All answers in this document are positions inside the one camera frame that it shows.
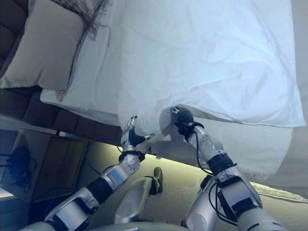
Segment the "upholstered headboard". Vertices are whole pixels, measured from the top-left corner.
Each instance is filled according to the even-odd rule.
[[[27,17],[28,0],[0,1],[0,77],[15,55]]]

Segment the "wire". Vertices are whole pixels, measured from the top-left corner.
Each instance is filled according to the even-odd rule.
[[[107,168],[105,168],[104,171],[103,171],[103,173],[104,173],[105,171],[107,171],[108,169],[110,169],[111,167],[113,167],[113,166],[115,166],[115,165],[110,165],[110,166],[108,166]]]
[[[91,142],[88,144],[88,146],[87,146],[87,148],[86,148],[86,154],[85,154],[85,156],[87,157],[88,165],[89,165],[89,167],[90,167],[97,175],[99,175],[99,176],[101,175],[101,172],[98,171],[95,167],[93,167],[93,165],[91,164],[91,162],[90,162],[90,160],[89,160],[89,149],[90,149],[90,147],[91,147],[95,142],[97,142],[97,141],[104,141],[104,140],[106,140],[106,139],[107,139],[107,138],[93,140],[93,141],[91,141]],[[109,169],[110,167],[113,167],[113,166],[114,166],[114,165],[105,168],[105,170],[103,171],[103,173],[104,173],[107,169]]]
[[[119,152],[123,153],[119,146],[117,146],[116,148],[119,150]]]
[[[200,164],[200,161],[199,161],[199,139],[198,139],[197,132],[194,131],[194,134],[196,135],[196,142],[197,142],[197,152],[196,152],[196,156],[197,156],[197,163],[198,163],[198,166],[200,167],[200,169],[201,169],[203,172],[205,172],[205,173],[207,173],[208,175],[211,175],[211,176],[212,176],[213,173],[211,173],[211,172],[205,170],[205,169],[201,166],[201,164]]]
[[[45,213],[44,213],[44,218],[48,215],[48,213],[52,210],[51,207],[52,207],[52,204],[54,204],[54,202],[57,200],[57,197],[53,198],[49,203],[48,205],[46,206],[46,209],[45,209]]]
[[[50,188],[47,191],[45,191],[44,193],[40,194],[39,196],[37,196],[35,199],[32,200],[32,202],[37,201],[38,199],[40,199],[41,197],[45,196],[46,194],[55,191],[55,190],[64,190],[64,191],[69,191],[69,192],[76,192],[77,189],[72,189],[72,188],[67,188],[67,187],[54,187],[54,188]]]
[[[214,206],[213,203],[212,203],[212,200],[211,200],[211,192],[212,192],[212,190],[213,190],[213,188],[214,188],[215,186],[216,186],[216,192],[215,192],[215,206]],[[219,212],[218,203],[217,203],[217,195],[218,195],[218,185],[217,185],[217,183],[214,183],[214,184],[212,185],[212,187],[210,188],[209,192],[208,192],[208,200],[209,200],[209,202],[210,202],[212,208],[215,210],[215,212],[216,212],[216,214],[217,214],[217,217],[218,217],[220,220],[222,220],[222,221],[224,221],[224,222],[227,222],[227,223],[229,223],[229,224],[231,224],[231,225],[237,226],[236,223],[230,221],[225,215],[223,215],[222,213]]]

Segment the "black cable bundle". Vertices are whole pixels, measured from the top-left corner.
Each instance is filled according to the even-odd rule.
[[[31,173],[36,169],[36,162],[31,158],[29,150],[26,147],[18,147],[12,154],[2,154],[2,156],[9,156],[6,165],[1,166],[6,167],[5,173],[12,177],[14,185],[23,188],[27,193],[30,188]],[[29,170],[30,161],[34,163],[31,171]]]

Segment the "black joint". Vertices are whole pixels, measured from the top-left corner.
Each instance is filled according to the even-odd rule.
[[[57,216],[54,215],[52,220],[46,221],[49,225],[51,225],[57,231],[67,231],[67,226],[63,223],[63,221]]]
[[[90,183],[87,186],[87,189],[93,194],[99,204],[105,202],[105,200],[107,200],[107,198],[113,193],[108,182],[100,177]]]
[[[145,154],[142,152],[138,152],[139,161],[142,162],[145,159]]]
[[[176,107],[179,112],[175,115],[176,123],[193,123],[192,113],[184,107]]]
[[[132,146],[136,147],[138,144],[145,141],[145,137],[137,135],[135,129],[132,129],[129,131],[128,140]]]
[[[214,176],[220,173],[223,170],[226,170],[232,166],[235,166],[233,161],[228,157],[226,153],[218,154],[214,157],[212,157],[207,162],[210,170],[213,172]]]
[[[212,176],[207,175],[207,176],[203,179],[203,181],[202,181],[201,184],[200,184],[200,188],[201,188],[202,190],[206,187],[206,185],[207,185],[207,183],[210,181],[211,177],[212,177]]]
[[[122,160],[124,160],[125,156],[128,154],[132,154],[132,155],[138,155],[139,153],[137,151],[126,151],[126,152],[122,152],[122,154],[119,156],[119,162],[121,162]]]
[[[257,208],[257,206],[254,205],[253,201],[249,197],[239,201],[238,203],[232,206],[232,209],[235,211],[236,216],[238,218],[240,217],[241,214],[253,208]]]
[[[236,218],[235,214],[232,212],[232,210],[229,207],[225,197],[223,196],[223,194],[221,192],[218,192],[218,198],[219,198],[221,207],[222,207],[224,213],[226,214],[227,218],[230,219],[231,221],[236,222],[237,218]]]

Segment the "white pillowcase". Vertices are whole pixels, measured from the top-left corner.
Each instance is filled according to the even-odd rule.
[[[305,126],[296,79],[247,0],[131,0],[124,16],[121,125],[146,133],[183,104],[252,125]]]

